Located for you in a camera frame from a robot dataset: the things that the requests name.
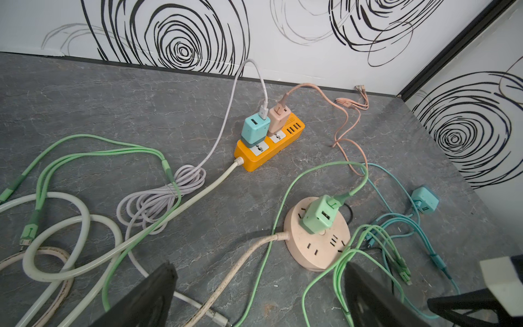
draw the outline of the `green usb charger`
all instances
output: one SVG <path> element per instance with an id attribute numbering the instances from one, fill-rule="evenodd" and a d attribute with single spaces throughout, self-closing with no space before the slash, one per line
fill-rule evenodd
<path id="1" fill-rule="evenodd" d="M 305 211 L 303 219 L 300 219 L 300 226 L 309 234 L 318 234 L 330 228 L 339 207 L 348 197 L 349 193 L 345 193 L 336 196 L 324 195 L 314 200 Z"/>

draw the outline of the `power outlet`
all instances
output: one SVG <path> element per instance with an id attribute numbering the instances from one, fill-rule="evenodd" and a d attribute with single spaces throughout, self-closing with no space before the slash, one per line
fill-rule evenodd
<path id="1" fill-rule="evenodd" d="M 332 226 L 323 232 L 309 234 L 304 230 L 300 226 L 300 220 L 305 217 L 307 207 L 316 199 L 318 198 L 304 198 L 292 207 L 285 217 L 283 230 L 290 235 L 285 243 L 292 257 L 304 268 L 321 272 L 338 259 L 350 241 L 350 231 L 339 212 Z"/>
<path id="2" fill-rule="evenodd" d="M 264 151 L 269 150 L 269 146 L 267 145 L 267 143 L 262 141 L 262 142 L 258 143 L 257 145 L 253 146 L 252 148 L 249 148 L 249 150 L 251 150 L 255 156 L 259 156 Z"/>

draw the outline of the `black frame edge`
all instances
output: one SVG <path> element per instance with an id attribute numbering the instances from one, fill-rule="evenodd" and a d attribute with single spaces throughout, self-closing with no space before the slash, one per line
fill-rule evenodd
<path id="1" fill-rule="evenodd" d="M 493 0 L 397 95 L 403 101 L 412 97 L 425 83 L 445 67 L 470 42 L 478 37 L 516 0 Z"/>

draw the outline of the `black object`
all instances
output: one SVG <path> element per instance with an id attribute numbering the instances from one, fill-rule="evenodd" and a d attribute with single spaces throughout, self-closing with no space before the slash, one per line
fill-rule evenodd
<path id="1" fill-rule="evenodd" d="M 163 327 L 176 287 L 176 270 L 164 263 L 90 327 Z"/>
<path id="2" fill-rule="evenodd" d="M 353 209 L 350 207 L 350 205 L 346 204 L 346 203 L 343 203 L 343 205 L 347 208 L 349 208 L 349 211 L 350 211 L 350 218 L 347 219 L 347 225 L 349 225 L 353 219 L 354 219 L 354 212 L 353 212 Z"/>
<path id="3" fill-rule="evenodd" d="M 521 327 L 523 317 L 511 317 L 496 297 L 487 289 L 480 289 L 454 296 L 428 299 L 428 308 L 454 324 L 461 327 Z M 497 323 L 487 322 L 460 314 L 454 310 L 492 310 L 497 314 Z"/>
<path id="4" fill-rule="evenodd" d="M 515 0 L 493 0 L 465 27 L 423 70 L 398 94 L 407 101 L 420 88 L 448 64 L 461 50 L 492 24 Z"/>
<path id="5" fill-rule="evenodd" d="M 355 327 L 429 327 L 359 266 L 347 263 L 345 296 Z"/>

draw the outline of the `pink cable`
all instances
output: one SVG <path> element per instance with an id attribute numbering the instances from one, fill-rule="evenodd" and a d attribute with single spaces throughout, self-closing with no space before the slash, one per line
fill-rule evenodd
<path id="1" fill-rule="evenodd" d="M 342 154 L 343 154 L 343 157 L 345 157 L 345 160 L 346 161 L 349 161 L 349 158 L 347 157 L 347 154 L 345 153 L 345 150 L 342 148 L 342 146 L 339 144 L 340 141 L 348 141 L 352 144 L 354 144 L 358 150 L 360 151 L 361 155 L 363 156 L 363 160 L 365 161 L 365 167 L 367 168 L 367 170 L 369 169 L 369 165 L 368 165 L 368 162 L 367 162 L 367 156 L 365 155 L 365 152 L 363 152 L 362 148 L 356 143 L 354 142 L 353 140 L 351 139 L 347 139 L 347 138 L 343 138 L 343 136 L 345 136 L 345 134 L 347 134 L 351 129 L 354 128 L 354 126 L 356 126 L 356 124 L 359 122 L 360 118 L 361 118 L 361 111 L 360 110 L 367 110 L 369 109 L 369 98 L 367 97 L 367 92 L 365 91 L 365 87 L 362 86 L 362 87 L 357 87 L 357 90 L 360 91 L 360 94 L 361 96 L 363 97 L 363 99 L 365 100 L 365 103 L 361 104 L 357 101 L 354 101 L 354 100 L 351 100 L 351 99 L 347 99 L 347 98 L 337 98 L 336 99 L 336 102 L 341 104 L 342 106 L 344 107 L 347 107 L 347 108 L 352 108 L 354 109 L 355 111 L 358 112 L 358 118 L 356 119 L 356 121 L 354 122 L 354 124 L 352 124 L 352 126 L 350 126 L 345 132 L 343 132 L 340 136 L 338 136 L 338 133 L 339 131 L 347 124 L 348 120 L 349 120 L 349 114 L 347 113 L 347 110 L 345 110 L 343 107 L 337 105 L 336 103 L 332 102 L 329 98 L 327 98 L 327 96 L 322 92 L 322 90 L 317 87 L 316 85 L 312 84 L 312 83 L 303 83 L 303 84 L 299 84 L 299 85 L 296 85 L 295 87 L 293 87 L 290 91 L 286 92 L 284 95 L 283 95 L 283 98 L 278 101 L 279 104 L 282 105 L 283 108 L 285 108 L 285 101 L 287 100 L 287 97 L 294 91 L 296 91 L 298 88 L 300 87 L 304 87 L 304 86 L 308 86 L 308 87 L 311 87 L 313 89 L 315 89 L 316 91 L 319 92 L 319 94 L 329 103 L 331 104 L 334 108 L 338 109 L 338 110 L 341 110 L 344 114 L 345 114 L 345 122 L 343 123 L 343 125 L 341 125 L 337 130 L 336 132 L 334 133 L 334 143 L 331 145 L 331 147 L 335 147 L 335 146 L 338 146 L 338 148 L 341 150 Z M 363 176 L 361 175 L 360 173 L 358 173 L 354 167 L 352 167 L 352 165 L 349 165 L 350 166 L 350 169 L 358 176 Z"/>

